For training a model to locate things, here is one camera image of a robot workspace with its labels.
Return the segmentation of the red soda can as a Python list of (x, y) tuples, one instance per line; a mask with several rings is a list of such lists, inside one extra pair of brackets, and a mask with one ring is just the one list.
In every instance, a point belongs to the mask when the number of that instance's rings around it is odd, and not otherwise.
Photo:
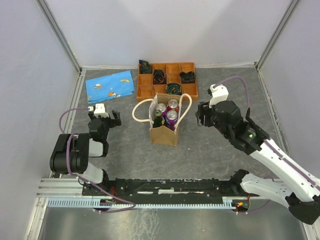
[(176, 111), (179, 112), (179, 101), (177, 99), (170, 99), (167, 103), (167, 111)]

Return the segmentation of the purple soda can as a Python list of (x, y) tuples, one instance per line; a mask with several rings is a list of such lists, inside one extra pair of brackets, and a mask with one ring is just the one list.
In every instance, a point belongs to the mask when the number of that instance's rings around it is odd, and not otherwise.
[(178, 116), (175, 110), (169, 110), (165, 115), (165, 124), (172, 131), (176, 128), (175, 125), (178, 122)]
[(157, 111), (161, 111), (161, 115), (162, 115), (162, 117), (165, 119), (165, 118), (166, 118), (166, 114), (167, 114), (167, 112), (168, 112), (167, 105), (164, 104), (164, 103), (158, 103), (158, 104), (155, 106), (154, 112), (156, 113)]

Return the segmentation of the green glass bottle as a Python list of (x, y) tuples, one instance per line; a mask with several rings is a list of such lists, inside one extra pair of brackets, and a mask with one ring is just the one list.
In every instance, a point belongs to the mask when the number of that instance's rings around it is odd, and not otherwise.
[(153, 120), (153, 128), (159, 128), (163, 126), (164, 123), (165, 123), (165, 120), (162, 116), (162, 111), (160, 109), (156, 110), (155, 118)]

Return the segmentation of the brown canvas bag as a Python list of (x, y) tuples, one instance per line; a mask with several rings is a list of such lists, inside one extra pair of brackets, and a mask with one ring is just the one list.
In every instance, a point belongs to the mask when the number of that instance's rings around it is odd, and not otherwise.
[[(182, 102), (187, 98), (189, 101), (188, 107), (184, 112), (182, 112)], [(175, 129), (171, 130), (167, 126), (153, 127), (154, 117), (155, 117), (155, 109), (157, 104), (166, 104), (170, 99), (178, 100), (178, 118), (177, 123), (174, 125)], [(146, 119), (138, 119), (135, 116), (135, 111), (137, 108), (143, 103), (151, 102), (148, 107), (148, 117)], [(150, 142), (153, 144), (167, 145), (167, 146), (177, 146), (178, 138), (179, 138), (179, 129), (180, 123), (185, 118), (186, 114), (189, 112), (192, 106), (192, 98), (189, 94), (183, 93), (182, 95), (170, 95), (165, 93), (156, 93), (154, 98), (147, 98), (145, 100), (137, 103), (132, 110), (132, 118), (140, 123), (148, 122), (150, 125), (149, 133), (150, 133)]]

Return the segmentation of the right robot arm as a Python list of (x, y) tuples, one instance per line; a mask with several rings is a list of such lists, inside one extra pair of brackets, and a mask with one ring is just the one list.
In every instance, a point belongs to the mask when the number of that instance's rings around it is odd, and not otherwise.
[(288, 208), (305, 224), (316, 222), (320, 216), (320, 180), (285, 154), (249, 115), (242, 117), (240, 109), (229, 100), (215, 104), (200, 102), (195, 115), (200, 124), (215, 127), (236, 149), (269, 168), (280, 182), (240, 169), (229, 180), (167, 180), (168, 187), (177, 194), (189, 195), (187, 201), (191, 204), (204, 202), (204, 195), (213, 198), (258, 195)]

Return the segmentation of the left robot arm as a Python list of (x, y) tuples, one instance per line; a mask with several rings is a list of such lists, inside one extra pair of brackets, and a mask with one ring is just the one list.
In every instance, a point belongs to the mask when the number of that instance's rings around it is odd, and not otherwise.
[(108, 154), (109, 130), (122, 125), (120, 113), (113, 110), (112, 115), (110, 117), (104, 109), (91, 110), (88, 113), (88, 133), (76, 134), (72, 139), (70, 134), (60, 134), (50, 157), (50, 170), (55, 174), (74, 175), (93, 183), (93, 189), (99, 195), (106, 195), (111, 189), (108, 175), (105, 170), (89, 163), (89, 158)]

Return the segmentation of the blue space-print cloth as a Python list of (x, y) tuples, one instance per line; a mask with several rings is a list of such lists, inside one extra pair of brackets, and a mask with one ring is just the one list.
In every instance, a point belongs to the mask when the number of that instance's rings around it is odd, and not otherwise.
[(130, 70), (88, 79), (85, 86), (88, 104), (130, 96), (135, 91)]

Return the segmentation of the black rolled sock right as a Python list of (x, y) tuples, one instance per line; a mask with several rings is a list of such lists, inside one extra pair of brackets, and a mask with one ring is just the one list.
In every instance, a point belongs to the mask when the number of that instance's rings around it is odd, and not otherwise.
[(179, 76), (182, 84), (194, 84), (196, 82), (196, 74), (193, 71), (182, 71)]

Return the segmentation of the dark rolled sock front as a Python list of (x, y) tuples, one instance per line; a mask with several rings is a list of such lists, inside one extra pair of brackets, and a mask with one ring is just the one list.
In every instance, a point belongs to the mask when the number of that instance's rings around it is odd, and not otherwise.
[(168, 95), (182, 95), (182, 86), (180, 83), (172, 82), (168, 83), (165, 87), (165, 93)]

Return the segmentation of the wooden compartment tray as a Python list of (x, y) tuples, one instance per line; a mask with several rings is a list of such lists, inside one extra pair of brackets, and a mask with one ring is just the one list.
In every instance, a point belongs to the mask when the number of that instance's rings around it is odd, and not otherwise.
[[(166, 62), (166, 63), (150, 63), (152, 65), (152, 74), (140, 74), (140, 66), (138, 64), (137, 90), (136, 99), (142, 101), (153, 98), (156, 93), (165, 94), (166, 85), (169, 83), (179, 83), (182, 87), (183, 94), (189, 94), (193, 101), (197, 101), (199, 97), (198, 83), (182, 83), (180, 78), (181, 72), (195, 72), (196, 66), (194, 62)], [(153, 84), (154, 70), (163, 70), (166, 75), (166, 84)]]

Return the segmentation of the dark rolled sock middle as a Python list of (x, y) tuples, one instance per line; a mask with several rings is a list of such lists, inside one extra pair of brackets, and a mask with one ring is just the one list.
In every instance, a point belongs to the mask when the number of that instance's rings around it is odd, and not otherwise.
[(153, 84), (154, 85), (161, 85), (166, 84), (166, 74), (161, 69), (155, 69), (153, 71)]

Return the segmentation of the dark rolled sock top-left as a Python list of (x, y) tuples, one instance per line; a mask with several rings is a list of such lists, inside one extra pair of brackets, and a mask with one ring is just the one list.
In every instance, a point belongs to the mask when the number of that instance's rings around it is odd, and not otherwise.
[(153, 73), (153, 66), (149, 64), (148, 61), (139, 60), (139, 73), (140, 74), (152, 74)]

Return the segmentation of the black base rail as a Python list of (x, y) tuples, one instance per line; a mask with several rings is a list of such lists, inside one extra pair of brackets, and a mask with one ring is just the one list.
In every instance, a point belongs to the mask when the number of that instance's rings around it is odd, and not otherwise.
[(98, 185), (112, 195), (124, 199), (137, 195), (193, 194), (205, 197), (249, 196), (236, 180), (209, 179), (123, 179), (106, 180)]

